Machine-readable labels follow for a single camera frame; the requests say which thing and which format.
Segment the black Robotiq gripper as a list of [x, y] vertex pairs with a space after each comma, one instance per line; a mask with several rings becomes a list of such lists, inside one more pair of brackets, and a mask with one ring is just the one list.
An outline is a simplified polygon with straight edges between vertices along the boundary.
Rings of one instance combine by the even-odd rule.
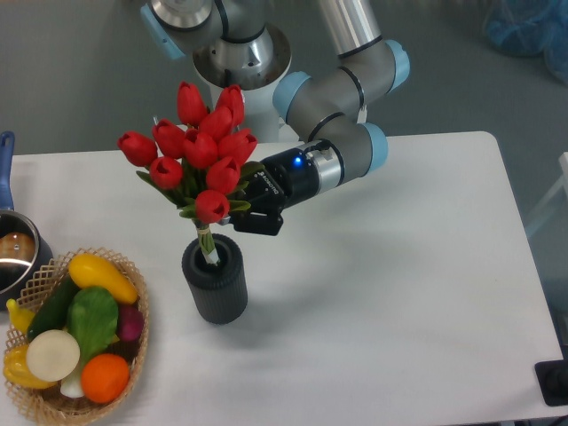
[[276, 236], [283, 226], [279, 213], [313, 197], [320, 189], [320, 175], [300, 148], [272, 155], [261, 163], [264, 168], [248, 176], [248, 186], [238, 196], [253, 212], [233, 212], [221, 225], [232, 225], [239, 233]]

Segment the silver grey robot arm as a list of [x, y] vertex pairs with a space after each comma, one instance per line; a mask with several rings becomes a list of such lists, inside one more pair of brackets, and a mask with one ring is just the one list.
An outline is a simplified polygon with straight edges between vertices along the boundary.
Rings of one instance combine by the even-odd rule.
[[286, 36], [266, 18], [264, 1], [149, 1], [140, 10], [149, 33], [173, 59], [191, 57], [213, 96], [241, 87], [245, 123], [275, 138], [284, 122], [298, 147], [246, 171], [248, 185], [221, 217], [238, 232], [275, 235], [284, 209], [381, 167], [388, 155], [383, 131], [364, 116], [368, 104], [408, 77], [409, 58], [383, 38], [367, 1], [321, 1], [339, 67], [315, 80], [291, 72]]

